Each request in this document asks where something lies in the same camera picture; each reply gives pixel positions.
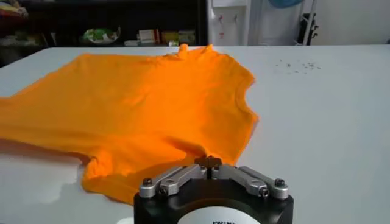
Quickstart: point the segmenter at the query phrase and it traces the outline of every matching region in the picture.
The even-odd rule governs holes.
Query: white wall
[[[316,12],[320,28],[313,45],[384,44],[390,39],[390,0],[317,0]]]

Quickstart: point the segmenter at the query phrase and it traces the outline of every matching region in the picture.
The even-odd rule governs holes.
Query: white table
[[[261,121],[239,165],[286,180],[295,198],[294,223],[389,223],[390,46],[215,49],[257,78],[247,102]],[[0,96],[84,52],[176,50],[46,49],[0,69]],[[0,145],[0,151],[11,148]],[[82,190],[82,172],[74,158],[0,153],[0,223],[132,223],[131,206]]]

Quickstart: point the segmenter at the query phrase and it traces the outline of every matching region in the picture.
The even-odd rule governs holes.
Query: screw
[[[275,179],[275,186],[277,187],[283,187],[285,185],[285,181],[283,179]]]
[[[143,181],[142,181],[142,185],[151,185],[152,184],[152,179],[151,178],[145,178]]]
[[[269,190],[268,190],[268,188],[266,188],[266,187],[262,187],[262,188],[260,188],[260,190],[258,191],[258,193],[259,193],[260,196],[262,196],[263,198],[266,198],[266,197],[268,197],[268,195],[269,195]]]
[[[165,188],[160,188],[160,190],[158,190],[158,193],[161,196],[167,196],[168,195],[168,191]]]

